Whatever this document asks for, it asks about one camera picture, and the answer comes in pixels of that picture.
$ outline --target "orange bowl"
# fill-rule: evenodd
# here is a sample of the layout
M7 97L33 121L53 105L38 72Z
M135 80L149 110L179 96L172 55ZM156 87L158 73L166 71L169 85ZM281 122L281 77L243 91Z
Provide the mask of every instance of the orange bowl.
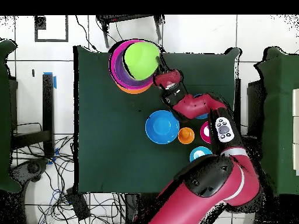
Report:
M190 144L194 140L194 131L188 127L180 129L178 139L182 144Z
M136 95L138 93L142 93L146 90L148 90L151 87L151 84L149 84L148 86L144 87L143 89L126 89L120 85L118 85L117 83L115 83L117 85L117 87L119 87L122 91L126 92L126 93L130 93L132 95Z

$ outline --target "tile floor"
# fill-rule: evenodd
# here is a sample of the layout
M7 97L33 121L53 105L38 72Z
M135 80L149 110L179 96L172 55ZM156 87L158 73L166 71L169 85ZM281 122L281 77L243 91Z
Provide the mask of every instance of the tile floor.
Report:
M65 16L46 16L46 18L47 28L38 31L39 39L64 39ZM78 25L76 17L69 16L67 43L36 43L33 16L0 16L0 38L15 40L18 45L16 51L9 54L7 63L11 75L16 76L19 82L18 123L42 122L41 75L43 72L52 72L57 77L57 88L54 90L55 139L71 137L74 131L72 46L81 45L91 48L87 38L98 50L107 51L103 33L97 26L95 16L78 16L78 21L86 29L86 34ZM165 21L163 46L168 52L220 54L230 47L239 47L242 50L238 69L242 82L241 120L242 125L245 126L248 123L246 89L249 82L260 79L253 65L262 59L264 49L268 46L279 46L287 53L299 50L296 16L166 15ZM123 39L139 38L158 42L152 17L120 22L117 28ZM115 40L120 40L115 24L110 25L109 34ZM109 44L114 44L112 38L109 38ZM25 125L18 128L18 132L37 130L39 130L38 125ZM242 127L242 133L246 134L246 127ZM62 150L63 153L71 155L69 146ZM13 165L24 161L21 150L18 154L14 153L14 157L17 159L13 161ZM74 182L73 164L67 164L67 169L63 177L66 187L70 187ZM51 184L57 187L55 167L47 165L46 172L51 178ZM28 224L38 224L43 218L39 208L45 211L51 204L53 191L49 182L49 178L44 174L37 183L30 183L25 200ZM112 205L112 198L112 194L86 195L86 201L96 216L111 216L117 213L116 206ZM99 206L99 202L103 201L105 203ZM74 213L68 211L68 217L72 215ZM120 224L119 214L116 218L103 217L103 219ZM232 215L223 212L214 224L252 224L253 219L252 214ZM73 221L72 224L78 224L75 219L70 221ZM66 224L66 222L56 221L53 224ZM81 221L80 224L105 224L105 222L93 217L87 219L86 223Z

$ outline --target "orange cup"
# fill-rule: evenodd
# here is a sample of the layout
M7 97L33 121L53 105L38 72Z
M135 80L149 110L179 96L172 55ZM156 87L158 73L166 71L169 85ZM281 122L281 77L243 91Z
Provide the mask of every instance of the orange cup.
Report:
M180 129L178 139L182 144L190 144L194 140L194 131L188 127Z

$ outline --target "blue bowl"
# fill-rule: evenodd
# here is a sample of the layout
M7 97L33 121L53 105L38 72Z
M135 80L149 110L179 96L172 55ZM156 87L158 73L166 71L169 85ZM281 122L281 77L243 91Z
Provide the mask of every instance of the blue bowl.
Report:
M176 139L180 129L179 121L170 111L155 111L145 122L145 132L156 144L168 144Z
M204 156L204 155L212 155L212 151L209 150L206 147L203 146L199 146L195 149L193 149L190 153L190 162L192 162L192 160L197 159L198 157Z
M207 118L207 117L208 117L208 114L205 113L205 114L203 114L203 115L197 116L196 119L198 119L198 120L204 120L204 119Z

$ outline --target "red robot arm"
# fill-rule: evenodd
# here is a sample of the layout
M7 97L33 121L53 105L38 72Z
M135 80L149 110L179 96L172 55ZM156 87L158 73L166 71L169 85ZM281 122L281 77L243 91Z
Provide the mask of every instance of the red robot arm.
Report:
M217 203L245 205L260 190L258 176L226 104L209 93L195 98L187 94L178 73L173 70L157 76L155 84L163 90L164 103L179 120L208 114L213 155L197 158L178 173L135 223L199 224Z

